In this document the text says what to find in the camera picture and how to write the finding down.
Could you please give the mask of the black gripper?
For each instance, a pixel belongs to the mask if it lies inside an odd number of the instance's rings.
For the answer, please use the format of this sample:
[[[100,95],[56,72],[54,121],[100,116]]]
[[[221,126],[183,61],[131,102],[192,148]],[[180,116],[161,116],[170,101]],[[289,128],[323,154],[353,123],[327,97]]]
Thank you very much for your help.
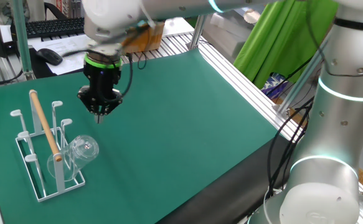
[[[100,68],[90,64],[84,65],[84,75],[89,80],[89,86],[82,86],[77,97],[84,104],[86,109],[94,115],[97,124],[103,122],[104,116],[109,115],[117,106],[122,104],[123,95],[119,90],[113,89],[118,84],[121,77],[121,70],[118,67]],[[97,103],[97,99],[92,95],[98,93],[101,105]],[[108,99],[103,93],[109,93],[113,99]]]

